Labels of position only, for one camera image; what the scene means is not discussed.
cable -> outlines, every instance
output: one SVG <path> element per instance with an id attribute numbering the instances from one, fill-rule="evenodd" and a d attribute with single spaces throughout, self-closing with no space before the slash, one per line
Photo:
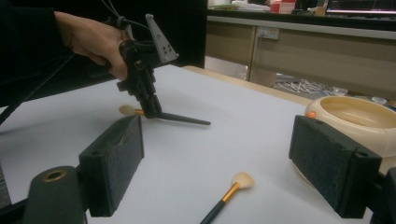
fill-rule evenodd
<path id="1" fill-rule="evenodd" d="M 117 20 L 121 17 L 120 14 L 117 12 L 117 10 L 114 8 L 113 3 L 111 2 L 111 0 L 107 0 L 107 2 L 105 0 L 101 0 L 103 5 L 105 5 L 105 7 L 114 15 L 117 17 Z M 130 24 L 130 25 L 134 25 L 134 26 L 139 26 L 141 28 L 145 28 L 147 30 L 149 30 L 149 28 L 145 25 L 143 25 L 142 23 L 136 22 L 136 21 L 129 21 L 126 20 L 125 18 L 121 19 L 121 22 Z"/>
<path id="2" fill-rule="evenodd" d="M 26 90 L 21 97 L 15 101 L 13 104 L 10 104 L 1 114 L 0 114 L 0 125 L 3 124 L 4 121 L 26 100 L 28 100 L 33 93 L 35 93 L 38 89 L 40 89 L 47 81 L 49 81 L 58 71 L 64 67 L 65 64 L 67 64 L 70 59 L 74 54 L 69 56 L 68 58 L 60 61 L 59 63 L 55 64 L 50 70 L 48 70 L 48 74 L 46 75 L 47 72 L 44 73 L 44 76 L 42 78 L 39 78 L 37 83 L 33 86 L 31 86 L 30 89 Z"/>

gold brush ferrule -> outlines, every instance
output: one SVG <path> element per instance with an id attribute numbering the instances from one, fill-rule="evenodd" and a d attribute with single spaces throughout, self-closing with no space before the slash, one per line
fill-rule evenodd
<path id="1" fill-rule="evenodd" d="M 228 192 L 223 196 L 222 200 L 227 203 L 233 197 L 233 195 L 239 190 L 241 184 L 238 182 L 233 183 L 233 186 L 228 190 Z"/>
<path id="2" fill-rule="evenodd" d="M 142 109 L 136 109 L 134 113 L 139 116 L 145 116 L 145 112 Z"/>

white table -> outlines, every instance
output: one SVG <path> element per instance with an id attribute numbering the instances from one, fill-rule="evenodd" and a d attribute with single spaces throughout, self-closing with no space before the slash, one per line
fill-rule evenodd
<path id="1" fill-rule="evenodd" d="M 167 65 L 155 70 L 164 112 L 212 122 L 142 119 L 145 158 L 113 217 L 89 223 L 199 223 L 240 171 L 240 190 L 214 223 L 369 223 L 341 219 L 296 172 L 288 153 L 295 115 L 305 106 Z M 78 154 L 114 121 L 119 106 L 139 107 L 116 81 L 23 104 L 0 127 L 0 159 L 11 201 L 31 179 Z"/>

cabinet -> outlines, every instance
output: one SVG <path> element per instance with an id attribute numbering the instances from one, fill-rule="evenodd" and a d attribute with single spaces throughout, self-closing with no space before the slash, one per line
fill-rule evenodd
<path id="1" fill-rule="evenodd" d="M 278 39 L 260 37 L 262 27 Z M 209 11 L 206 55 L 246 64 L 247 80 L 265 86 L 282 73 L 394 100 L 395 29 L 396 21 Z"/>

cream bowl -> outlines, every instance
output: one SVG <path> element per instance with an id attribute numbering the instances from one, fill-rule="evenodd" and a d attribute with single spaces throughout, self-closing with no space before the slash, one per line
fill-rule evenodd
<path id="1" fill-rule="evenodd" d="M 396 156 L 396 112 L 376 103 L 349 96 L 326 96 L 305 110 L 379 156 Z"/>

